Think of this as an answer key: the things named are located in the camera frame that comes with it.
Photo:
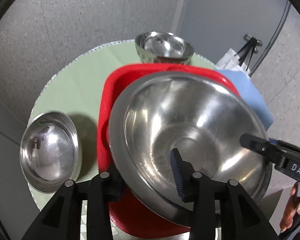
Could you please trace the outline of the person's right hand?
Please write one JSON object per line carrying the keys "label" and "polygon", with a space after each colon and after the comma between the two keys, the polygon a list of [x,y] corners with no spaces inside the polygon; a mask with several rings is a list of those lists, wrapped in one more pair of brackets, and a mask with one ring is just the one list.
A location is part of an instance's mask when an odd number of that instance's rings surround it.
{"label": "person's right hand", "polygon": [[287,229],[289,229],[292,226],[293,217],[295,216],[296,213],[298,215],[300,215],[300,203],[298,205],[294,204],[294,195],[296,193],[297,187],[298,187],[298,184],[295,183],[293,188],[291,189],[290,198],[287,202],[285,211],[283,213],[283,217],[280,222],[281,232],[286,231]]}

